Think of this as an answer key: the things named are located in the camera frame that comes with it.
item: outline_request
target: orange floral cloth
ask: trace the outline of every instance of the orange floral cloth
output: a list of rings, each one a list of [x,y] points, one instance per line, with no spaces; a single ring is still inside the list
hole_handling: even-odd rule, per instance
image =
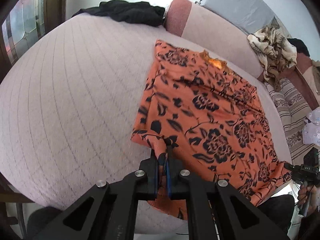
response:
[[[166,194],[166,145],[185,168],[208,181],[229,181],[254,205],[291,179],[278,161],[256,87],[199,52],[161,40],[132,141],[154,149],[158,159],[158,198],[149,203],[181,219],[187,219],[185,201]]]

